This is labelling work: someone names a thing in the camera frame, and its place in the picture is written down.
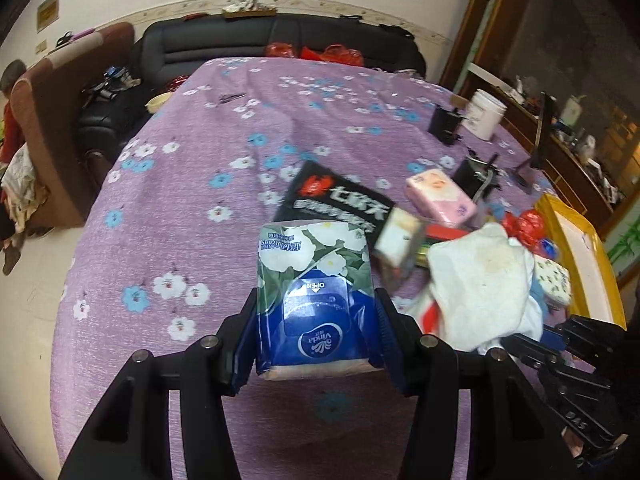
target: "pink tissue pack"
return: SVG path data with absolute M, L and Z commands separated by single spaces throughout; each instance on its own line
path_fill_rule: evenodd
M 406 180 L 406 195 L 424 216 L 460 225 L 476 214 L 476 204 L 442 170 L 429 170 Z

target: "vinda logo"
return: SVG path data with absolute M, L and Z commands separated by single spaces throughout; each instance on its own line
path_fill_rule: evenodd
M 323 282 L 305 283 L 305 285 L 306 285 L 306 288 L 310 288 L 314 292 L 317 292 L 318 290 L 320 290 L 321 288 L 324 287 L 324 283 Z
M 298 339 L 298 350 L 306 357 L 327 357 L 340 346 L 342 329 L 335 323 L 324 323 Z

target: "brown armchair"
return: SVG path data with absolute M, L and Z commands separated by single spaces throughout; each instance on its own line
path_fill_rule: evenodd
M 98 187 L 73 141 L 81 93 L 101 81 L 108 67 L 128 63 L 133 39 L 130 23 L 111 25 L 45 56 L 16 83 L 11 107 L 38 179 L 49 190 L 49 198 L 31 217 L 31 226 L 84 225 Z

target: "yellow tray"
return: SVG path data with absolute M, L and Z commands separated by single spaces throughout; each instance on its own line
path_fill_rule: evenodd
M 591 317 L 589 313 L 589 305 L 584 294 L 580 272 L 574 260 L 569 241 L 567 240 L 562 226 L 556 214 L 566 218 L 574 224 L 586 236 L 589 237 L 593 253 L 600 269 L 602 283 L 606 295 L 609 299 L 609 309 L 611 318 L 616 325 L 620 325 L 626 329 L 625 311 L 620 300 L 620 292 L 616 283 L 616 277 L 607 258 L 607 253 L 602 246 L 600 237 L 596 234 L 596 229 L 587 221 L 587 219 L 578 213 L 575 209 L 570 208 L 559 198 L 544 194 L 536 202 L 536 210 L 545 218 L 546 231 L 549 237 L 558 245 L 560 249 L 560 259 L 558 263 L 569 271 L 571 279 L 572 299 L 569 305 L 569 313 L 578 314 L 579 316 Z

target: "screw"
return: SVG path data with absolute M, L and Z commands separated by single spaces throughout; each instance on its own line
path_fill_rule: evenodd
M 215 335 L 206 335 L 200 340 L 200 346 L 203 348 L 215 348 L 220 344 L 220 339 Z
M 425 348 L 434 348 L 438 345 L 438 338 L 431 334 L 423 335 L 420 338 L 420 344 Z
M 137 362 L 137 363 L 141 363 L 147 357 L 149 357 L 149 351 L 148 350 L 144 350 L 144 349 L 143 350 L 136 350 L 131 355 L 131 359 L 133 359 L 133 361 Z
M 493 357 L 496 361 L 506 361 L 509 357 L 507 352 L 505 352 L 502 348 L 491 348 L 489 350 L 489 355 Z

